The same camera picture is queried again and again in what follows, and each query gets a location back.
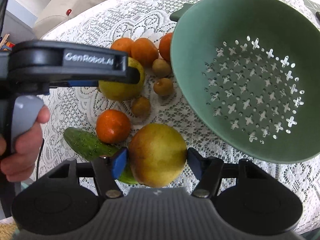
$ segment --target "gray handle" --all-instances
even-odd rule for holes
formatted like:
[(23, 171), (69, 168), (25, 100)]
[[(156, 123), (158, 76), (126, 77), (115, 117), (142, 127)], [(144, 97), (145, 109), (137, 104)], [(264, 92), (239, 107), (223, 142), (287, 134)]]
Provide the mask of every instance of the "gray handle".
[(173, 13), (170, 15), (170, 20), (172, 20), (173, 22), (178, 22), (178, 20), (181, 18), (181, 16), (182, 16), (186, 11), (188, 11), (192, 6), (193, 6), (192, 3), (185, 3), (180, 10), (178, 10), (178, 11), (176, 11), (176, 12), (173, 12)]
[(12, 153), (14, 152), (16, 138), (33, 126), (43, 105), (42, 99), (36, 96), (19, 96), (16, 99), (11, 123)]

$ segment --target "tablecloth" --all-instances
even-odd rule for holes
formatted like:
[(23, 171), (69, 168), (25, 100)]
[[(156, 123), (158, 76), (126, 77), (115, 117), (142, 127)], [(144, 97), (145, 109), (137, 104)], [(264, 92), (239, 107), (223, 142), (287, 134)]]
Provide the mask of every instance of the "tablecloth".
[[(74, 19), (57, 27), (47, 34), (45, 40), (68, 41), (110, 47), (115, 39), (146, 37), (156, 46), (160, 38), (172, 32), (175, 22), (169, 20), (172, 12), (180, 9), (184, 3), (199, 0), (107, 0)], [(281, 0), (305, 15), (314, 25), (320, 27), (314, 15), (305, 7), (302, 0)], [(127, 146), (135, 132), (150, 122), (167, 123), (178, 130), (188, 143), (203, 156), (215, 156), (228, 163), (237, 163), (241, 158), (251, 159), (255, 164), (278, 179), (282, 184), (299, 196), (304, 212), (296, 232), (303, 233), (320, 226), (320, 157), (303, 163), (282, 165), (253, 159), (226, 144), (213, 134), (191, 110), (174, 81), (175, 93), (160, 98), (152, 89), (156, 77), (147, 73), (142, 95), (152, 105), (151, 115), (142, 120), (133, 116), (131, 102), (107, 100), (95, 88), (58, 88), (51, 90), (44, 101), (52, 117), (43, 126), (45, 145), (40, 160), (40, 175), (43, 175), (66, 158), (79, 157), (63, 139), (63, 131), (69, 126), (95, 133), (97, 116), (107, 108), (118, 109), (126, 113), (132, 122), (132, 132), (123, 145)], [(186, 187), (190, 192), (197, 180), (186, 165), (183, 173), (169, 187)], [(234, 179), (224, 179), (221, 190), (234, 185)], [(81, 178), (81, 184), (95, 191), (92, 179)], [(124, 192), (129, 186), (119, 183)]]

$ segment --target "black cable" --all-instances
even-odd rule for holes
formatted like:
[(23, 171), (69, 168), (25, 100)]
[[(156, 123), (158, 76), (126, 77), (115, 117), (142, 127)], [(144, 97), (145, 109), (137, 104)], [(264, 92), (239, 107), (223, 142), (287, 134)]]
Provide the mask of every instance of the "black cable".
[(42, 139), (42, 145), (41, 145), (40, 152), (39, 152), (39, 155), (38, 155), (38, 160), (37, 160), (36, 180), (38, 180), (38, 178), (39, 178), (39, 163), (40, 163), (40, 157), (41, 157), (41, 154), (42, 154), (43, 146), (44, 146), (44, 139)]

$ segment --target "black circular disc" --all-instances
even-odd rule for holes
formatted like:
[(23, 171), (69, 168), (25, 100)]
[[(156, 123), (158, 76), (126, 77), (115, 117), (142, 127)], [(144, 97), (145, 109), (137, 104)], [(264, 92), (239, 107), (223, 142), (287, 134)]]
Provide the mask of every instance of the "black circular disc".
[(41, 190), (31, 186), (12, 204), (12, 216), (20, 229), (40, 235), (62, 234), (88, 223), (99, 210), (96, 195), (80, 185), (52, 182)]
[(240, 231), (260, 236), (284, 233), (296, 227), (302, 215), (299, 198), (277, 195), (265, 190), (250, 190), (240, 194), (237, 186), (217, 197), (215, 208), (225, 222)]

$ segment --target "gray ribbed surface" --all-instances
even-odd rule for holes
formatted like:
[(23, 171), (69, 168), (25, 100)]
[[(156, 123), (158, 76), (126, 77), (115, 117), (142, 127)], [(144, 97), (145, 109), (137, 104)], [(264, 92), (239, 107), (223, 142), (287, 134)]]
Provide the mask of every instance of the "gray ribbed surface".
[(252, 236), (220, 219), (210, 200), (191, 197), (183, 188), (132, 188), (121, 199), (107, 200), (82, 228), (58, 236), (21, 232), (21, 240), (286, 240), (303, 239), (289, 232)]

